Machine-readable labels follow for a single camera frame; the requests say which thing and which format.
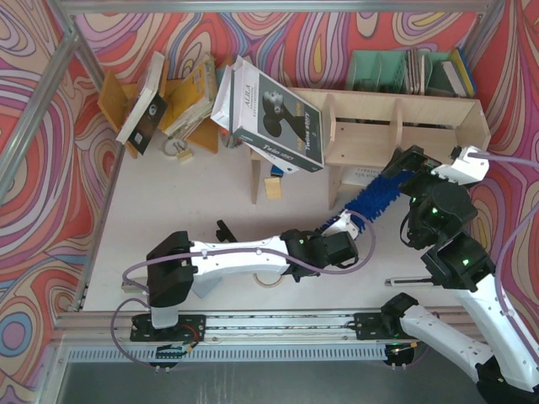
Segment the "blue and yellow book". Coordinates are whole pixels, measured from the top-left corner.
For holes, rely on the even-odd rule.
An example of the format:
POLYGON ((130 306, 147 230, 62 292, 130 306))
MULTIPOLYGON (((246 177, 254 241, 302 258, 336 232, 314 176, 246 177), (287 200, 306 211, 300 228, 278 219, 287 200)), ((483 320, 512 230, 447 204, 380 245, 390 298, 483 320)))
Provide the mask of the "blue and yellow book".
POLYGON ((472 78, 464 55, 459 48, 454 48, 446 60, 441 62, 444 72, 453 87, 453 91, 459 97, 474 98, 477 86, 472 78))

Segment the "white spiral notebook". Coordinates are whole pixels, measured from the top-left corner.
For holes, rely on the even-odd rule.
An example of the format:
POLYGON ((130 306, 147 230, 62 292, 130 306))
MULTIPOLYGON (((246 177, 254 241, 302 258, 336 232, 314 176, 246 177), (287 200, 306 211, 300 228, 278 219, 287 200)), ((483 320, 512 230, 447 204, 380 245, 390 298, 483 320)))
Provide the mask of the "white spiral notebook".
POLYGON ((342 184, 366 187, 378 177, 382 169, 379 167, 346 167, 342 175, 342 184))

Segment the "small blue sharpener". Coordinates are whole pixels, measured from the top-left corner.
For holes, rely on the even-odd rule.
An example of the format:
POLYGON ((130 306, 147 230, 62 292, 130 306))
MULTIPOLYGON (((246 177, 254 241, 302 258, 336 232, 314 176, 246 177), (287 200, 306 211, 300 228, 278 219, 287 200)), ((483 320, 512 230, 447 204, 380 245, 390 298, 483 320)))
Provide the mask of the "small blue sharpener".
POLYGON ((284 172, 280 168, 278 168, 276 165, 273 165, 270 169, 270 176, 282 178, 284 176, 284 172))

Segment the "large Twins story book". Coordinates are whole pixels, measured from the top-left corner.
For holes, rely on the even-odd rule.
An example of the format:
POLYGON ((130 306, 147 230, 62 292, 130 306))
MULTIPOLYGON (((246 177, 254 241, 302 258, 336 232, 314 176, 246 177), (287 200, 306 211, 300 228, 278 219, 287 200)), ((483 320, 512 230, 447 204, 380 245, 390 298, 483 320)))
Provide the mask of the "large Twins story book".
POLYGON ((324 168, 322 111, 242 57, 225 68, 211 119, 285 172, 324 168))

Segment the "teal desk file organizer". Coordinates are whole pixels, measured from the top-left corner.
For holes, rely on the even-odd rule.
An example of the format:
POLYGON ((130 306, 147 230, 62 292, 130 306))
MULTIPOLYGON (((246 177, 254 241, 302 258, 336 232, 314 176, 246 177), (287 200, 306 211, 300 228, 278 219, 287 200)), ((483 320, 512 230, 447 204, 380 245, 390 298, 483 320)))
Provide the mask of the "teal desk file organizer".
POLYGON ((344 88, 375 93, 459 97, 441 62, 449 52, 421 50, 355 50, 344 88))

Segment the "stack of yellow books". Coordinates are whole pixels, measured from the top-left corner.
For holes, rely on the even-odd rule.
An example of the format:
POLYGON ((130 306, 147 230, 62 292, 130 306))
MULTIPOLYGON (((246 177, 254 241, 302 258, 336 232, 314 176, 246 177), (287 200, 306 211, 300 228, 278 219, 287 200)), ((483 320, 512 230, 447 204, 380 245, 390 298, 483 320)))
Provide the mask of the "stack of yellow books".
POLYGON ((168 139, 184 140, 211 114, 216 99, 214 57, 205 54, 193 71, 169 94, 163 116, 168 139))

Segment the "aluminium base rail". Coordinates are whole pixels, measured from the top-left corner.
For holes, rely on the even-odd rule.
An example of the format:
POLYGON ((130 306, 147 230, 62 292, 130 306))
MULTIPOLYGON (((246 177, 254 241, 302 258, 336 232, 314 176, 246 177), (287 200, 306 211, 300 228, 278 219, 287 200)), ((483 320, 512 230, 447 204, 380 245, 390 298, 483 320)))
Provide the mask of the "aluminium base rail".
MULTIPOLYGON (((205 343, 348 343, 356 340, 351 311, 184 311, 184 316, 204 316, 198 329, 205 343)), ((106 338, 110 311, 80 311, 62 314, 55 334, 80 338, 106 338)))

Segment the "white and black paperback book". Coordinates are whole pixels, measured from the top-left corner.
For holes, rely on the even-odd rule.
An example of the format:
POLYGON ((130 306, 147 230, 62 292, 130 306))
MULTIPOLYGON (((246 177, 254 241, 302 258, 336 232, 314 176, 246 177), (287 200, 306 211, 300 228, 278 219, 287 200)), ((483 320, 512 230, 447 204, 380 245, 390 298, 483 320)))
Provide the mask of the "white and black paperback book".
POLYGON ((128 98, 124 122, 116 140, 144 154, 168 107, 159 94, 165 57, 154 51, 135 91, 128 98))

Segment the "blue microfiber duster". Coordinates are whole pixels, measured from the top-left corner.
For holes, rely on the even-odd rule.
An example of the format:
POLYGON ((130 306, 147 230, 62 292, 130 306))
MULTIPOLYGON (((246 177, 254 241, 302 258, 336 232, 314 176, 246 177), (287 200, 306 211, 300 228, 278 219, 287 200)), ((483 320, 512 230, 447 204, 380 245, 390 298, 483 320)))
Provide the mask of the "blue microfiber duster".
POLYGON ((339 219, 339 214, 344 210, 353 210, 364 216, 370 223, 380 217, 388 206, 400 196, 399 186, 409 179, 411 172, 401 172, 400 174, 386 178, 382 175, 374 178, 365 189, 361 190, 351 201, 344 205, 344 208, 333 217, 322 224, 318 231, 327 230, 339 219))

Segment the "light wooden bookshelf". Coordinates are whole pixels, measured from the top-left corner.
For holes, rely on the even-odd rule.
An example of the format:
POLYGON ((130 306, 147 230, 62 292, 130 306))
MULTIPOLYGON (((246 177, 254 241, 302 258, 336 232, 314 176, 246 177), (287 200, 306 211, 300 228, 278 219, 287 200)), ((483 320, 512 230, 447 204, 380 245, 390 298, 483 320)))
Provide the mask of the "light wooden bookshelf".
POLYGON ((328 206, 343 190, 345 167, 385 167, 397 148, 416 145, 449 163, 456 146, 488 148, 490 129, 479 100, 395 93, 294 88, 323 113, 328 206))

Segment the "pen cup with pens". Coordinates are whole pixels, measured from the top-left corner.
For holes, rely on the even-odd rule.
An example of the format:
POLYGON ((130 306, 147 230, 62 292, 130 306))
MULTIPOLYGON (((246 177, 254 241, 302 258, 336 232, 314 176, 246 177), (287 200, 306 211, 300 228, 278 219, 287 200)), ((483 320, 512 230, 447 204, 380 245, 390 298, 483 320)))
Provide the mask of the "pen cup with pens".
POLYGON ((223 128, 219 129, 219 136, 221 143, 224 147, 229 149, 235 149, 242 145, 242 140, 234 137, 228 130, 223 128))

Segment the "yellow wooden book rack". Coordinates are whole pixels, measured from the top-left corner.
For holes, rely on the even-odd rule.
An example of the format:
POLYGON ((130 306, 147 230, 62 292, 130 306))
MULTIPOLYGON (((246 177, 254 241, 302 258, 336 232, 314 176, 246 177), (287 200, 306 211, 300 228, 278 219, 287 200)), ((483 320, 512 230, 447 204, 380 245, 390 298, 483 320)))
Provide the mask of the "yellow wooden book rack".
MULTIPOLYGON (((179 99, 173 94, 181 87, 181 79, 168 80, 169 59, 163 63, 159 88, 159 95, 167 103, 164 116, 162 117, 158 129, 164 130, 169 127, 175 118, 179 117, 179 112, 175 112, 175 104, 179 104, 179 99)), ((113 130, 119 134, 122 125, 125 123, 130 107, 135 104, 137 83, 121 84, 112 70, 105 73, 103 87, 101 88, 98 106, 105 118, 108 120, 113 130)), ((201 121, 201 128, 195 127, 185 140, 195 146, 201 147, 208 152, 216 154, 218 151, 218 130, 215 124, 211 124, 207 118, 201 121)))

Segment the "small grey stapler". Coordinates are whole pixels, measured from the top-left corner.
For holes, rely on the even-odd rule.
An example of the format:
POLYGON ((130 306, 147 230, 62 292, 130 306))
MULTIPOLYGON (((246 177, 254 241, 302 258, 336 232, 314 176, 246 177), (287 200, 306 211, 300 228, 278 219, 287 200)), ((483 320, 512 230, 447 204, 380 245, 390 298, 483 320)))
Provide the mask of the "small grey stapler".
POLYGON ((147 294, 148 293, 147 286, 144 285, 144 284, 140 284, 138 282, 127 283, 127 282, 123 281, 121 283, 121 289, 126 294, 133 294, 133 293, 147 294))

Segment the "yellow sticky note pad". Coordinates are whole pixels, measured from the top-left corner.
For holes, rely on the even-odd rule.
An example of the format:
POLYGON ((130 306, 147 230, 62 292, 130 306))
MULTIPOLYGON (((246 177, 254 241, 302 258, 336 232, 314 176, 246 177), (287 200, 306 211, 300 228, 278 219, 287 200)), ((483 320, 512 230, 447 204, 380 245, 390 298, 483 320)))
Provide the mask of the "yellow sticky note pad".
POLYGON ((266 178, 264 188, 267 199, 280 199, 283 195, 281 181, 278 177, 266 178))

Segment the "beige masking tape roll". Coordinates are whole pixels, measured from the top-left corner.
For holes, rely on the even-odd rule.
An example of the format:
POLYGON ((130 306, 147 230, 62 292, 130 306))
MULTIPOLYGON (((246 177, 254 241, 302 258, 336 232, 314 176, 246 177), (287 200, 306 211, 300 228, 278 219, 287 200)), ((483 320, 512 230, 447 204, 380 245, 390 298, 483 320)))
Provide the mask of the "beige masking tape roll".
POLYGON ((283 277, 278 276, 275 279, 267 280, 267 279, 261 278, 258 274, 254 274, 253 275, 253 280, 256 283, 256 285, 258 285, 258 286, 260 286, 262 288, 273 289, 273 288, 279 286, 283 282, 283 277))

